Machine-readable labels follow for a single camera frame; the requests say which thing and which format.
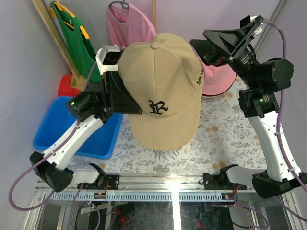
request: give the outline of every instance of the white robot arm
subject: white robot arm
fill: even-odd
[[[250,87],[239,91],[240,108],[255,129],[265,160],[267,170],[248,169],[229,165],[220,170],[219,175],[204,173],[205,189],[233,189],[234,184],[253,187],[263,198],[283,194],[298,187],[299,183],[290,172],[277,141],[276,121],[279,106],[274,92],[290,87],[293,65],[286,59],[272,59],[260,64],[249,44],[259,31],[263,18],[247,17],[240,22],[235,31],[203,32],[207,40],[191,40],[202,61],[206,65],[221,66],[229,64]],[[78,148],[99,129],[114,113],[141,114],[141,109],[130,97],[118,74],[117,61],[121,51],[118,46],[104,46],[96,55],[97,65],[102,76],[99,83],[89,84],[84,92],[72,98],[67,104],[76,122],[42,154],[34,152],[30,161],[34,165],[50,153],[53,156],[39,165],[35,172],[56,192],[70,184],[87,183],[100,188],[105,173],[97,165],[68,165]],[[293,170],[307,183],[307,174],[301,172],[295,162],[285,136],[281,137],[283,146]]]
[[[50,153],[53,155],[35,168],[35,173],[55,192],[70,184],[86,183],[87,187],[100,188],[105,172],[97,165],[68,165],[81,145],[107,120],[117,113],[140,114],[141,109],[124,88],[118,74],[117,61],[121,56],[118,46],[104,46],[96,55],[102,79],[91,83],[66,103],[70,113],[77,119],[71,127],[43,153],[34,152],[30,161],[36,164]]]
[[[279,105],[274,93],[290,87],[293,64],[281,58],[260,64],[250,45],[254,35],[261,32],[259,27],[264,21],[262,16],[248,16],[240,21],[238,30],[205,30],[203,35],[207,40],[190,41],[207,66],[228,64],[249,87],[239,91],[239,104],[258,135],[267,163],[267,170],[233,164],[220,169],[218,176],[204,173],[205,189],[232,189],[234,184],[243,184],[254,188],[262,198],[269,198],[300,186],[291,171],[307,183],[307,174],[295,162],[282,128],[280,133],[276,130]],[[292,168],[286,164],[277,135],[281,135]]]

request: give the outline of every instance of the glass panel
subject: glass panel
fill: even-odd
[[[71,201],[50,201],[43,216],[43,230],[70,230],[69,212]],[[239,194],[238,203],[259,211],[269,222],[271,230],[290,230],[283,207],[275,199],[261,199],[255,194]],[[181,221],[182,230],[240,230],[248,229],[249,224],[238,214],[235,207],[218,207],[229,202],[180,202],[179,212],[173,210],[173,202],[100,202],[98,206],[101,220],[99,230],[173,230],[174,220]],[[65,215],[60,221],[61,206],[65,206]],[[245,219],[265,227],[259,214],[240,208]],[[98,223],[96,209],[87,202],[76,202],[73,210],[75,230],[94,230]]]

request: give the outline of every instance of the clothes hanger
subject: clothes hanger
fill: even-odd
[[[65,10],[72,18],[76,17],[69,9],[67,9],[66,6],[62,5],[59,0],[57,0],[57,2],[54,2],[54,4],[58,7],[58,9],[60,11],[63,11]],[[52,18],[55,18],[56,17],[56,14],[54,13],[52,7],[50,6],[50,15]],[[70,25],[68,22],[64,22],[67,26],[69,26],[70,28],[74,29],[75,27]],[[81,30],[81,33],[84,35],[85,39],[88,40],[90,39],[90,36],[88,35],[87,31],[85,30],[84,26],[81,25],[80,26],[80,30]]]
[[[110,8],[110,9],[111,9],[111,5],[114,4],[114,3],[120,3],[120,4],[121,4],[121,7],[122,7],[123,9],[125,9],[125,10],[129,8],[128,3],[126,3],[125,0],[123,0],[123,1],[113,1],[113,2],[111,2],[111,3],[109,4],[109,8]]]

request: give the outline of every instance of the pink hat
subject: pink hat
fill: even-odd
[[[206,66],[200,57],[198,59],[204,70],[205,83],[202,89],[203,96],[218,96],[230,89],[236,80],[236,73],[229,65],[219,67],[212,65]]]

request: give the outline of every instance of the floral tablecloth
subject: floral tablecloth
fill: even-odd
[[[180,149],[161,151],[143,148],[133,138],[124,115],[113,156],[98,160],[74,156],[71,164],[90,162],[113,173],[214,173],[229,164],[266,168],[258,137],[238,104],[239,78],[225,94],[203,98],[194,138]]]

